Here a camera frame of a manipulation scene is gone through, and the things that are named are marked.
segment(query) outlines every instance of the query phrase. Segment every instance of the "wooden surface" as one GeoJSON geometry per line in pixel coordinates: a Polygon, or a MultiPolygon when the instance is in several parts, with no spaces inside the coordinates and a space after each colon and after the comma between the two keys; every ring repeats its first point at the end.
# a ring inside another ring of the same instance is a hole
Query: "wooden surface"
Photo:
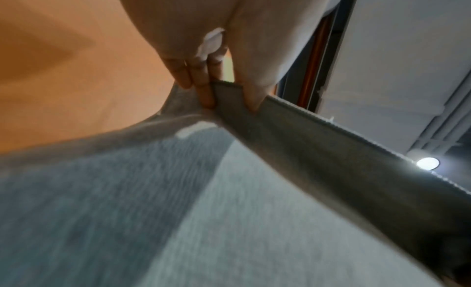
{"type": "Polygon", "coordinates": [[[0,153],[132,125],[173,80],[118,0],[0,0],[0,153]]]}

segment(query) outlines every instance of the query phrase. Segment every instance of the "skin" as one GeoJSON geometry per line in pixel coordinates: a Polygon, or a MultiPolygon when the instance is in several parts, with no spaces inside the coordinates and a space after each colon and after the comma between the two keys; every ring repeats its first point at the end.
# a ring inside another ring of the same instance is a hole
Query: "skin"
{"type": "Polygon", "coordinates": [[[255,111],[288,71],[329,0],[121,0],[129,17],[183,88],[215,107],[209,82],[222,78],[229,48],[235,81],[255,111]]]}

